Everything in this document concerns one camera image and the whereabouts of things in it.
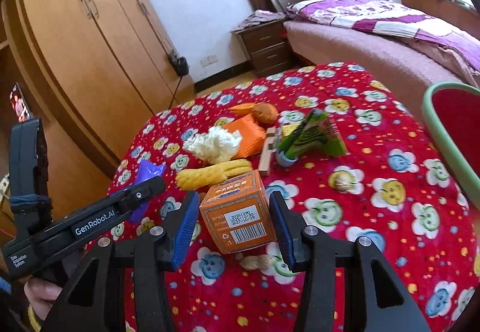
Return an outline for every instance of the white crumpled paper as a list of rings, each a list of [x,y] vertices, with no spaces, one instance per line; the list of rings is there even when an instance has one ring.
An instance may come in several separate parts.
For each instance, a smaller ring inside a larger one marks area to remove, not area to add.
[[[238,130],[230,133],[221,126],[214,126],[208,129],[208,133],[197,134],[186,140],[183,149],[210,164],[228,162],[237,154],[241,136]]]

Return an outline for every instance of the purple and white blanket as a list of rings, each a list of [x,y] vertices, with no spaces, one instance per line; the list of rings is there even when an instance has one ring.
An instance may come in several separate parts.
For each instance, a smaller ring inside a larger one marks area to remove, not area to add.
[[[409,45],[421,41],[453,50],[466,62],[466,71],[452,72],[462,74],[460,77],[472,85],[476,85],[472,75],[480,75],[480,41],[442,19],[391,0],[307,0],[290,6],[289,11],[321,25],[408,39],[404,42]]]

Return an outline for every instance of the green plastic chair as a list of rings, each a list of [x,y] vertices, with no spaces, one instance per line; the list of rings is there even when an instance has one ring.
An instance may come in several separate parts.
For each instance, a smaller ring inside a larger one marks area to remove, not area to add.
[[[450,171],[467,199],[480,209],[480,90],[455,82],[435,84],[423,97],[422,113],[430,137]]]

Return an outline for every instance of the red tablecloth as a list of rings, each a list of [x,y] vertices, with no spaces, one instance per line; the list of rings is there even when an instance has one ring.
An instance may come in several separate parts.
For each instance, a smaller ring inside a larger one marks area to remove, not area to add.
[[[334,238],[371,237],[431,330],[448,328],[479,281],[473,273],[476,238],[467,201],[423,129],[387,88],[353,63],[280,73],[152,117],[133,141],[109,193],[133,182],[141,160],[167,164],[167,190],[150,202],[141,224],[125,222],[107,235],[121,241],[161,225],[161,216],[178,208],[185,195],[176,187],[177,171],[203,166],[182,150],[182,141],[213,124],[233,121],[237,117],[228,109],[241,102],[274,104],[280,112],[277,124],[296,123],[315,107],[331,113],[349,154],[325,159],[308,152],[289,169],[272,164],[271,175],[263,178],[267,192],[280,190],[292,210]],[[251,158],[254,168],[258,160]],[[351,179],[351,191],[330,187],[329,179],[339,171]],[[246,255],[260,254],[274,255],[273,266],[247,272],[239,264]],[[128,331],[136,329],[130,272],[125,293]],[[342,270],[336,275],[337,296],[342,298]],[[178,272],[166,274],[166,281],[181,332],[290,332],[303,274],[290,273],[276,243],[220,255],[199,217],[185,263]],[[335,310],[334,328],[342,330],[340,299]]]

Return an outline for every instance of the brown round object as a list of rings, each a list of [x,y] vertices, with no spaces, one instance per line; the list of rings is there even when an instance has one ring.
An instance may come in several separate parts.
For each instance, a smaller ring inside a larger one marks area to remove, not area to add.
[[[277,120],[278,111],[270,103],[260,102],[251,110],[253,117],[262,124],[272,124]]]

